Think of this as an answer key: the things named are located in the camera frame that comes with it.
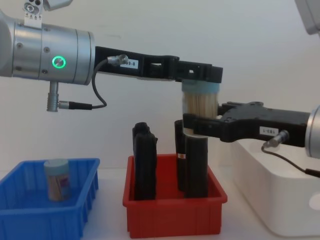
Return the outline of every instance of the black bracket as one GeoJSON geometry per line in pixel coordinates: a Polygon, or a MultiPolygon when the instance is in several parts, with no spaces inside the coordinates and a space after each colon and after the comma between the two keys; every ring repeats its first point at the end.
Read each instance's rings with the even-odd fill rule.
{"type": "Polygon", "coordinates": [[[228,102],[218,109],[220,119],[183,115],[185,128],[197,135],[219,138],[231,143],[240,139],[270,140],[277,132],[287,130],[289,140],[284,144],[304,147],[308,112],[288,111],[264,107],[262,102],[228,102]]]}
{"type": "Polygon", "coordinates": [[[106,65],[101,72],[127,75],[136,78],[197,80],[221,83],[223,68],[211,64],[180,61],[177,56],[154,56],[112,48],[95,48],[95,66],[110,56],[125,54],[130,59],[125,66],[106,65]]]}

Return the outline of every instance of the cable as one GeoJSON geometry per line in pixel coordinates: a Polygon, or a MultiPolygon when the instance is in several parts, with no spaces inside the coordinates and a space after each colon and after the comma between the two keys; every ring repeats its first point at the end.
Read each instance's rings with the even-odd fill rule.
{"type": "Polygon", "coordinates": [[[282,160],[285,160],[287,163],[291,164],[292,166],[294,166],[296,169],[298,169],[299,171],[303,172],[304,174],[307,174],[307,175],[310,175],[310,176],[314,176],[316,178],[320,178],[320,171],[318,170],[314,170],[314,169],[303,169],[301,167],[299,167],[297,164],[295,164],[294,162],[290,161],[288,158],[280,155],[280,154],[277,154],[275,152],[272,152],[272,151],[268,151],[265,149],[265,146],[262,146],[261,147],[261,151],[264,152],[265,154],[269,154],[269,155],[273,155],[275,157],[278,157],[282,160]]]}
{"type": "Polygon", "coordinates": [[[296,169],[298,169],[299,171],[303,172],[303,173],[306,173],[306,170],[304,170],[303,168],[299,167],[297,164],[295,164],[294,162],[290,161],[288,158],[280,155],[280,154],[277,154],[275,152],[272,152],[272,151],[268,151],[265,149],[264,146],[261,147],[261,151],[264,152],[265,154],[269,154],[269,155],[273,155],[273,156],[276,156],[282,160],[285,160],[287,163],[291,164],[292,166],[294,166],[296,169]]]}
{"type": "Polygon", "coordinates": [[[92,106],[92,109],[101,109],[101,108],[105,108],[107,106],[107,102],[102,98],[102,96],[100,96],[97,87],[96,87],[96,75],[97,73],[100,71],[100,69],[104,66],[108,64],[108,59],[102,60],[95,68],[92,74],[92,88],[93,91],[96,95],[96,97],[102,102],[102,105],[96,105],[96,106],[92,106]]]}
{"type": "Polygon", "coordinates": [[[127,64],[129,58],[127,55],[122,54],[119,56],[108,56],[107,59],[102,60],[99,64],[94,68],[91,81],[92,81],[92,88],[96,95],[96,97],[101,101],[101,105],[92,106],[92,104],[81,103],[81,102],[74,102],[74,101],[59,101],[59,108],[60,109],[71,109],[71,110],[92,110],[92,109],[101,109],[107,106],[107,102],[103,99],[103,97],[99,94],[96,86],[96,76],[100,69],[107,64],[113,66],[121,66],[122,64],[127,64]]]}

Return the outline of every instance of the metal cylinder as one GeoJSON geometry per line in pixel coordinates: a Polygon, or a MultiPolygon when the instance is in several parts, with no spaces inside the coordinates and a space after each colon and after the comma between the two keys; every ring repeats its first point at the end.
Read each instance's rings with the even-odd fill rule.
{"type": "Polygon", "coordinates": [[[264,148],[276,148],[280,144],[282,144],[285,141],[287,141],[289,138],[290,138],[289,132],[287,130],[282,130],[281,132],[279,132],[278,135],[276,135],[275,137],[271,138],[269,141],[266,141],[263,144],[263,147],[264,148]]]}
{"type": "Polygon", "coordinates": [[[58,112],[58,103],[59,103],[59,83],[57,81],[50,82],[50,90],[48,93],[48,101],[46,110],[48,112],[58,112]]]}
{"type": "Polygon", "coordinates": [[[93,34],[54,25],[24,25],[0,11],[0,76],[88,85],[94,71],[93,34]]]}
{"type": "Polygon", "coordinates": [[[69,102],[68,101],[59,101],[58,107],[60,109],[69,109],[69,102]]]}
{"type": "Polygon", "coordinates": [[[310,114],[305,133],[305,149],[309,157],[320,159],[320,106],[310,114]]]}

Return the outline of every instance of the black container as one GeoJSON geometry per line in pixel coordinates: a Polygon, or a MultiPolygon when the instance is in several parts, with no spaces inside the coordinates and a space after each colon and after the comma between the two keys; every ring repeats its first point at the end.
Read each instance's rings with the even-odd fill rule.
{"type": "Polygon", "coordinates": [[[138,133],[134,138],[134,199],[156,198],[157,138],[152,133],[138,133]]]}
{"type": "Polygon", "coordinates": [[[185,137],[186,198],[208,197],[208,139],[185,137]]]}
{"type": "Polygon", "coordinates": [[[176,176],[178,180],[178,189],[185,191],[186,185],[186,135],[183,131],[183,121],[174,122],[175,132],[175,152],[176,152],[176,176]]]}
{"type": "Polygon", "coordinates": [[[138,122],[132,129],[133,153],[135,152],[135,137],[138,133],[150,133],[150,127],[148,127],[146,122],[138,122]]]}

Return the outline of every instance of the blue plastic bin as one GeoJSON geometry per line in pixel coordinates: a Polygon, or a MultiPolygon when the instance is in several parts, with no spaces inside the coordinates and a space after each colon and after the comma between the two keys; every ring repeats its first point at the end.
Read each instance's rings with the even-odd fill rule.
{"type": "Polygon", "coordinates": [[[0,240],[79,240],[98,189],[96,158],[70,159],[72,197],[48,198],[45,161],[24,161],[0,181],[0,240]]]}

